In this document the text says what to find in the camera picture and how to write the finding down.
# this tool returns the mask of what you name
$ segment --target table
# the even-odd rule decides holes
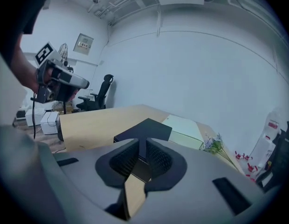
[[[147,105],[133,105],[128,107],[88,111],[61,115],[61,128],[67,151],[90,149],[104,145],[112,145],[113,137],[137,125],[147,118],[162,123],[170,115],[167,112]],[[207,136],[215,137],[213,129],[196,122],[203,139]],[[218,158],[244,174],[234,155],[227,147],[225,152],[234,165],[219,154]],[[130,216],[133,216],[145,201],[144,185],[141,180],[130,175],[125,183],[127,203]]]

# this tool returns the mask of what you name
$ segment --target floor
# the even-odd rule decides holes
[[[29,135],[32,139],[34,139],[34,127],[33,126],[28,127],[25,119],[16,120],[14,122],[14,125],[17,129],[23,130],[27,135]],[[58,139],[57,134],[43,134],[41,125],[36,126],[35,141],[48,144],[52,153],[66,152],[65,144],[63,141],[60,141]]]

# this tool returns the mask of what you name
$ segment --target flower bouquet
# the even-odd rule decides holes
[[[227,153],[224,151],[223,142],[222,142],[222,138],[220,134],[218,134],[215,138],[211,138],[208,136],[208,139],[204,141],[202,149],[205,152],[208,152],[211,154],[221,155],[223,158],[229,161],[235,168],[237,168],[234,165],[234,163],[231,161],[231,159],[228,157]]]

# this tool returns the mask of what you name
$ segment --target person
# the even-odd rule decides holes
[[[13,14],[6,14],[7,7],[0,6],[0,18],[5,20],[0,22],[0,53],[19,82],[38,93],[37,69],[26,59],[20,44],[23,35],[33,33],[35,21],[46,0],[10,1],[14,5]],[[52,69],[49,69],[44,77],[45,82],[50,81],[51,73]]]

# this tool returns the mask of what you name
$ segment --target desk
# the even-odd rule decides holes
[[[90,149],[113,144],[113,137],[137,125],[147,118],[162,123],[169,113],[154,109],[146,105],[134,105],[122,108],[88,111],[61,115],[62,134],[67,151]],[[207,135],[215,137],[216,133],[210,126],[197,122],[203,139]],[[236,169],[244,174],[234,155],[224,147],[225,152],[232,160]],[[222,156],[218,158],[235,168]],[[131,216],[145,201],[144,183],[135,176],[130,175],[125,183],[128,209]]]

